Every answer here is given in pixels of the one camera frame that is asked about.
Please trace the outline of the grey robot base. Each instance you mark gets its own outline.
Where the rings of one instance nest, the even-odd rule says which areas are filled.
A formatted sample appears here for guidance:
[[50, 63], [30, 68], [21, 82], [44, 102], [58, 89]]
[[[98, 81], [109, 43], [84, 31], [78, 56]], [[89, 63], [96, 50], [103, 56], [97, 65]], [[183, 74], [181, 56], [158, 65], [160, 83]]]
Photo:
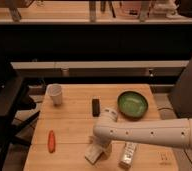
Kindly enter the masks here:
[[169, 101], [179, 118], [192, 118], [192, 58], [170, 92]]

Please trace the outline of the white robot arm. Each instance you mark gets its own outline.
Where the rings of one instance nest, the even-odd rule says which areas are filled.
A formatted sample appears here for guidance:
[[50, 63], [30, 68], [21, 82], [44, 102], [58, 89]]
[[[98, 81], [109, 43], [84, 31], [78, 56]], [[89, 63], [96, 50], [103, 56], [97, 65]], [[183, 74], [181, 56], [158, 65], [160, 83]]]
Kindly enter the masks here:
[[127, 141], [192, 150], [192, 118], [118, 122], [118, 113], [105, 108], [93, 126], [93, 134], [104, 144]]

